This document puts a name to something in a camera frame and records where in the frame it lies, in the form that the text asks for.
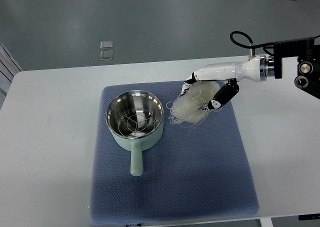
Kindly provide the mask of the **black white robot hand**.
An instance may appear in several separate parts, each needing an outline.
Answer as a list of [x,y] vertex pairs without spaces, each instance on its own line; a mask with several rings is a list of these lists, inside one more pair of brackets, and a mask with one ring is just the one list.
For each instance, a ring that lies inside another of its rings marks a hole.
[[194,71],[184,81],[181,95],[185,95],[197,82],[227,81],[211,100],[200,107],[201,110],[217,110],[239,92],[239,81],[249,79],[254,82],[262,82],[267,79],[266,60],[264,55],[257,55],[245,62],[209,64]]

